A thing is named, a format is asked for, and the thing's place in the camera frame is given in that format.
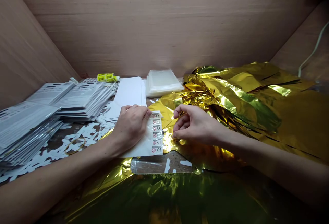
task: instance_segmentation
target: transparent plastic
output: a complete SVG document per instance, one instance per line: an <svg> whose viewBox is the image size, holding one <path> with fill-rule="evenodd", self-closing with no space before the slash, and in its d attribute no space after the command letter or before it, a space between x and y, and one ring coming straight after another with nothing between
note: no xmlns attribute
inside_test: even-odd
<svg viewBox="0 0 329 224"><path fill-rule="evenodd" d="M171 92L180 92L183 89L172 70L151 70L146 78L146 96L149 98L161 97Z"/></svg>

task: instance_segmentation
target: hand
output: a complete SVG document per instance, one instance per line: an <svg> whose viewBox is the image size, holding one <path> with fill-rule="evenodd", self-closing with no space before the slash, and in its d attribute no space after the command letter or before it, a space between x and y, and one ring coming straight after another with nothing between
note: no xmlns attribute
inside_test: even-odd
<svg viewBox="0 0 329 224"><path fill-rule="evenodd" d="M146 131L146 123L151 111L145 106L124 106L111 133L118 155L135 146Z"/></svg>
<svg viewBox="0 0 329 224"><path fill-rule="evenodd" d="M220 141L229 141L229 130L198 106L179 105L174 111L174 118L182 115L174 126L174 137L208 145L218 145Z"/></svg>

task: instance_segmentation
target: forearm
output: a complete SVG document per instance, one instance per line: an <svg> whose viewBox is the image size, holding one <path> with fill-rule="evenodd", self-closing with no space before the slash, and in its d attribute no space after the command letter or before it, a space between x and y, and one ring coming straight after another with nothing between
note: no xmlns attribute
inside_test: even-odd
<svg viewBox="0 0 329 224"><path fill-rule="evenodd" d="M103 164L118 156L110 138L0 187L0 220L33 223Z"/></svg>
<svg viewBox="0 0 329 224"><path fill-rule="evenodd" d="M327 197L329 167L230 131L217 144L272 178L305 203L319 207Z"/></svg>

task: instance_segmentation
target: yellow label roll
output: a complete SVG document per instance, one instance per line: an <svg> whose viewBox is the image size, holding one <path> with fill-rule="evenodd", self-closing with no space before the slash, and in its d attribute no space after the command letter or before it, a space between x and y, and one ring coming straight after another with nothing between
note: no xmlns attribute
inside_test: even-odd
<svg viewBox="0 0 329 224"><path fill-rule="evenodd" d="M115 76L114 73L105 73L105 74L98 74L97 80L99 82L118 82L121 80L119 76Z"/></svg>

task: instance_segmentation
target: wooden panel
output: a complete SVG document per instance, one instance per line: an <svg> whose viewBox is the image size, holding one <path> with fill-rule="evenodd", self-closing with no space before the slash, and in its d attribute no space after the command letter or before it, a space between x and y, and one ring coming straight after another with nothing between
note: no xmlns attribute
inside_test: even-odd
<svg viewBox="0 0 329 224"><path fill-rule="evenodd" d="M0 110L77 73L23 0L0 0Z"/></svg>
<svg viewBox="0 0 329 224"><path fill-rule="evenodd" d="M299 66L311 55L323 26L329 21L329 1L319 4L302 23L271 63L293 74L298 74ZM329 25L324 30L320 44L314 55L305 64L302 77L319 81L320 90L329 93Z"/></svg>
<svg viewBox="0 0 329 224"><path fill-rule="evenodd" d="M317 5L310 0L24 0L84 76L268 61Z"/></svg>

